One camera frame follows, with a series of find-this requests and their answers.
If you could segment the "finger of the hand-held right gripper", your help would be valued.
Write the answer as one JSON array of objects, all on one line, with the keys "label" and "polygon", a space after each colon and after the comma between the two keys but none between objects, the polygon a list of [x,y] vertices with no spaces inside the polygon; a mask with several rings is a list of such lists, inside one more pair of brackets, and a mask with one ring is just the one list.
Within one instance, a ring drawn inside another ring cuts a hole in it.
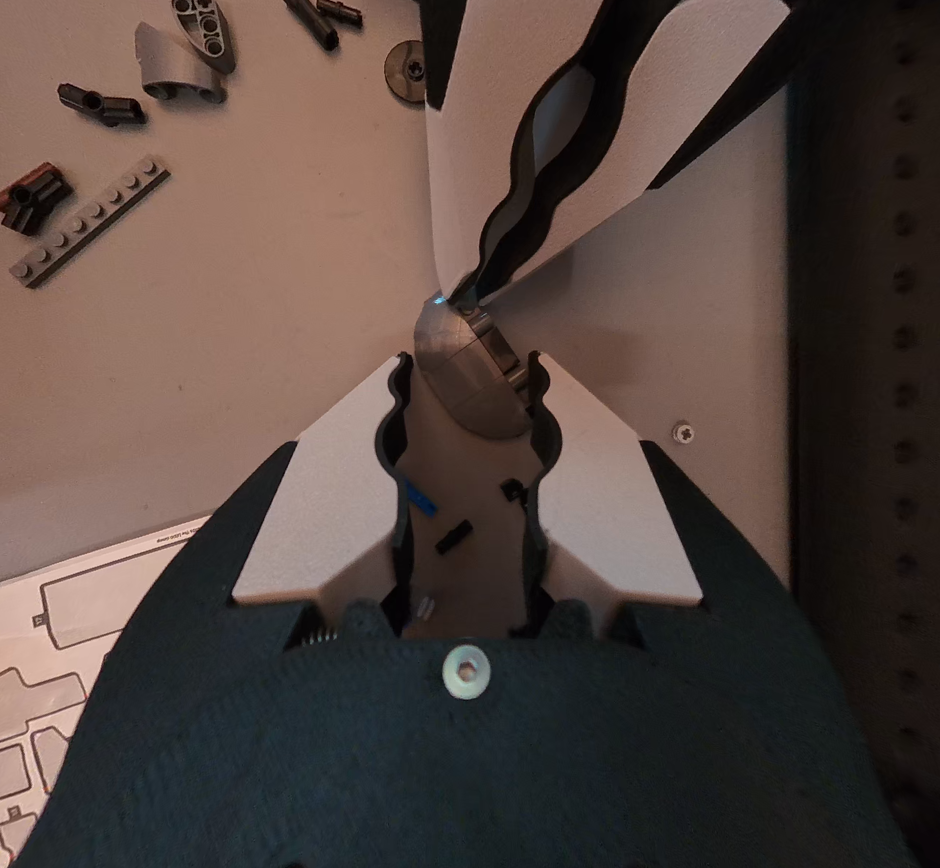
[{"label": "finger of the hand-held right gripper", "polygon": [[475,279],[485,300],[638,199],[767,46],[783,0],[614,0],[579,64],[584,116],[534,175],[522,214]]},{"label": "finger of the hand-held right gripper", "polygon": [[429,198],[439,288],[515,224],[536,173],[537,93],[579,51],[603,0],[467,0],[440,110],[428,108]]}]

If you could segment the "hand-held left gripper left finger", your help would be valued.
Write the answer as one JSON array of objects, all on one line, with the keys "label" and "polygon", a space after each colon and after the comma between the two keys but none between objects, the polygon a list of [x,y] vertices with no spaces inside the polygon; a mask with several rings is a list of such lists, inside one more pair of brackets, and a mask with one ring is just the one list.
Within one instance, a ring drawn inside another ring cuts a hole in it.
[{"label": "hand-held left gripper left finger", "polygon": [[391,357],[296,440],[233,588],[241,605],[312,602],[327,623],[368,599],[410,621],[414,530],[405,413],[414,360]]}]

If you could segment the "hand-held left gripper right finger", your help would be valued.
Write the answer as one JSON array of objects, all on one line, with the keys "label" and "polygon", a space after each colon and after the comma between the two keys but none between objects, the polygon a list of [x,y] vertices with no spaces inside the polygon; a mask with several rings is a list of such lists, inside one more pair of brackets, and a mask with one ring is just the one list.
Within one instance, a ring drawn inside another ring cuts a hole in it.
[{"label": "hand-held left gripper right finger", "polygon": [[628,604],[696,608],[703,592],[636,431],[547,353],[527,360],[525,627],[579,601],[604,636]]}]

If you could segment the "grey domed lego assembly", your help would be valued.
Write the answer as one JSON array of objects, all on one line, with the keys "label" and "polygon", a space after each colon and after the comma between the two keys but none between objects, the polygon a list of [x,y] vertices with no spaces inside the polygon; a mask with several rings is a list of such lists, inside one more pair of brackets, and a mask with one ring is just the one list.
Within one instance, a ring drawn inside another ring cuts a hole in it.
[{"label": "grey domed lego assembly", "polygon": [[508,440],[532,426],[528,368],[493,318],[436,292],[414,329],[417,367],[453,420],[483,439]]}]

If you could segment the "black round lego dish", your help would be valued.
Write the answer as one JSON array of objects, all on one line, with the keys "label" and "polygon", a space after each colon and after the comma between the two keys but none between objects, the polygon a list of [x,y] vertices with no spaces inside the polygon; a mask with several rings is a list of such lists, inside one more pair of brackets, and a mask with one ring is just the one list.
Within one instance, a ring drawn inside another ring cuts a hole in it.
[{"label": "black round lego dish", "polygon": [[383,75],[396,99],[411,105],[425,103],[427,73],[423,43],[411,39],[393,46],[384,60]]}]

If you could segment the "lego sticker sheet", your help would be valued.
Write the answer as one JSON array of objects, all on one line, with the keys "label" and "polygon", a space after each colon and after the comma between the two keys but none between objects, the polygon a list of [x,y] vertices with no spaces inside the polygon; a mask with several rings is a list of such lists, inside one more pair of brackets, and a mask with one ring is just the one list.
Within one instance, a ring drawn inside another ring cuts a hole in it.
[{"label": "lego sticker sheet", "polygon": [[74,556],[1,584],[1,864],[17,860],[118,636],[209,519]]}]

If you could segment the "grey curved lego panel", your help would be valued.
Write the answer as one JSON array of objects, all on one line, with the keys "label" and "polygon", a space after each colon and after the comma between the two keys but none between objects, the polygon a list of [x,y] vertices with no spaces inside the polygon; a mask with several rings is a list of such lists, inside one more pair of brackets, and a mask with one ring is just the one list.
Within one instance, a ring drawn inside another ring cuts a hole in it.
[{"label": "grey curved lego panel", "polygon": [[227,100],[219,75],[208,64],[144,21],[135,28],[135,56],[144,92],[158,101],[174,100],[184,91],[214,105]]}]

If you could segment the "long grey lego plate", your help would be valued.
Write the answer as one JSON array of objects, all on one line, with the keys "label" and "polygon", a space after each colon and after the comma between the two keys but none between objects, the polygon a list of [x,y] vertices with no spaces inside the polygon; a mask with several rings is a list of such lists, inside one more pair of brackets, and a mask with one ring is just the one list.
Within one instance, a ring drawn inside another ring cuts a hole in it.
[{"label": "long grey lego plate", "polygon": [[143,157],[43,236],[8,273],[24,288],[41,287],[170,176],[160,157]]}]

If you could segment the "dark grey curved technic beam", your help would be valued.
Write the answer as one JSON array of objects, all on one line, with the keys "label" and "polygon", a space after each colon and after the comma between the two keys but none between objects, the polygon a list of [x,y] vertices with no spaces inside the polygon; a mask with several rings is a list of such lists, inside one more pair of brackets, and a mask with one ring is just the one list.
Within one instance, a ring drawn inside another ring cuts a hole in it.
[{"label": "dark grey curved technic beam", "polygon": [[195,54],[220,75],[236,69],[228,20],[217,0],[171,0],[172,13]]}]

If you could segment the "black angled technic connector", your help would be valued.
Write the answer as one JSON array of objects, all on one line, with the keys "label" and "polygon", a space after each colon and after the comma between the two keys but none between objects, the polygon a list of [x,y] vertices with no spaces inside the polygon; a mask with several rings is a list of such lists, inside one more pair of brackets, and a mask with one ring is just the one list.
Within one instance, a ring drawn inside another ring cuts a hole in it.
[{"label": "black angled technic connector", "polygon": [[105,96],[71,83],[60,83],[56,93],[63,106],[110,128],[147,123],[147,114],[134,98]]}]

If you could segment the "black connector with brown pin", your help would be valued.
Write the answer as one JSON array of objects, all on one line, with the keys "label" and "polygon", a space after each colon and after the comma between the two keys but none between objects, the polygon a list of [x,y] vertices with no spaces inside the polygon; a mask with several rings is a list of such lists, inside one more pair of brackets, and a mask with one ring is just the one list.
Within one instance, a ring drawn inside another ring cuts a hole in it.
[{"label": "black connector with brown pin", "polygon": [[45,161],[2,190],[1,224],[19,235],[35,236],[73,192],[61,170]]}]

